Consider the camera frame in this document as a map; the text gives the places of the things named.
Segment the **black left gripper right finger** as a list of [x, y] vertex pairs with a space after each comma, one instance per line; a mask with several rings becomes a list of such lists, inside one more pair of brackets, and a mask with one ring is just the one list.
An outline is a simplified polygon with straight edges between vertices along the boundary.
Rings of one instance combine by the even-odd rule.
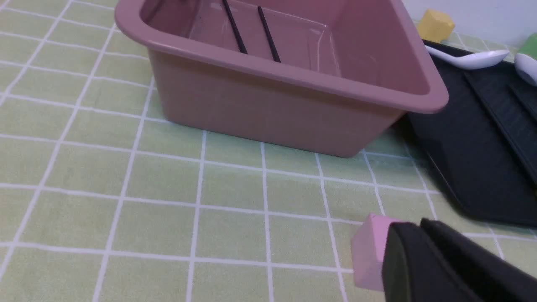
[[484, 302], [535, 302], [536, 278], [437, 220], [422, 219], [420, 227], [443, 258]]

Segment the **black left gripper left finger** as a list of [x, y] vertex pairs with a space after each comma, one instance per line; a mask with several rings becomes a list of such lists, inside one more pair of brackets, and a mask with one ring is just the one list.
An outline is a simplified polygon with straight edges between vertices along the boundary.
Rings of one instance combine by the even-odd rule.
[[411, 222], [393, 222], [388, 228], [382, 283], [386, 302], [482, 301]]

